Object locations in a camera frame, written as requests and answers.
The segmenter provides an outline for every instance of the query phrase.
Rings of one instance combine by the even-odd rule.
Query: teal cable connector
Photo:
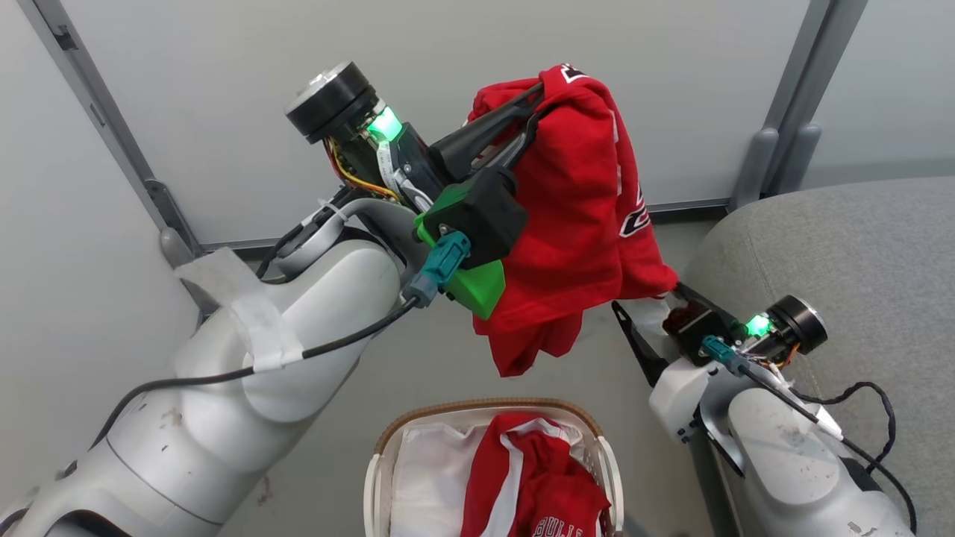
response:
[[[703,338],[703,344],[700,347],[704,353],[712,359],[726,366],[730,373],[736,376],[743,376],[739,373],[739,366],[749,367],[750,361],[740,356],[729,345],[724,343],[715,335],[708,335]]]
[[[437,290],[448,285],[461,262],[471,251],[471,240],[464,233],[454,231],[442,236],[435,243],[424,267],[408,282],[403,294],[405,300],[418,297],[417,308],[431,306]]]

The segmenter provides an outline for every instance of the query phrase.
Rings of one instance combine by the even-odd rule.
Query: tape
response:
[[[231,249],[182,265],[175,274],[201,287],[229,312],[256,373],[302,359],[298,335],[265,294],[265,284]]]
[[[381,174],[381,180],[395,194],[401,195],[401,189],[398,187],[398,181],[395,177],[394,165],[392,163],[392,146],[387,140],[378,142],[378,173]]]

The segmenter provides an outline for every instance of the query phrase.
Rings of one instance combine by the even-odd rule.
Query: red clothing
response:
[[[477,447],[461,537],[599,537],[610,507],[554,422],[497,416]]]
[[[514,170],[527,226],[503,260],[507,287],[494,313],[474,321],[501,376],[527,371],[538,350],[570,351],[584,310],[676,285],[650,228],[630,138],[604,84],[558,65],[539,78],[480,90],[468,119],[539,81],[539,110],[553,108]]]

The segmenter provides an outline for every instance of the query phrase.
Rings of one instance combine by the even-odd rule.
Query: green led light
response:
[[[386,106],[385,110],[368,126],[368,132],[372,135],[381,135],[387,141],[394,141],[401,132],[401,121],[392,111],[392,107]]]
[[[769,318],[767,318],[766,315],[760,314],[756,317],[753,317],[750,322],[746,323],[746,331],[749,332],[750,335],[762,337],[770,331],[772,326],[773,324],[770,322]]]

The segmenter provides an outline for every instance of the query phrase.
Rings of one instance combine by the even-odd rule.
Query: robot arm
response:
[[[675,294],[687,304],[664,323],[679,350],[672,363],[655,353],[626,311],[614,305],[653,387],[650,408],[674,440],[689,443],[704,435],[744,480],[769,535],[838,536],[847,527],[913,535],[915,511],[904,489],[897,485],[910,525],[853,459],[846,446],[860,450],[845,440],[825,408],[800,400],[779,371],[797,351],[808,354],[826,341],[818,313],[786,296],[743,324],[683,284]],[[883,466],[876,467],[897,483]]]
[[[326,146],[346,186],[275,248],[281,283],[244,286],[297,334],[299,362],[262,371],[221,308],[174,356],[176,378],[131,392],[89,452],[0,519],[0,535],[216,535],[375,333],[441,289],[490,314],[499,259],[526,221],[510,168],[534,138],[540,99],[532,90],[429,147],[354,64],[313,79],[286,114]],[[351,218],[370,233],[346,226]]]

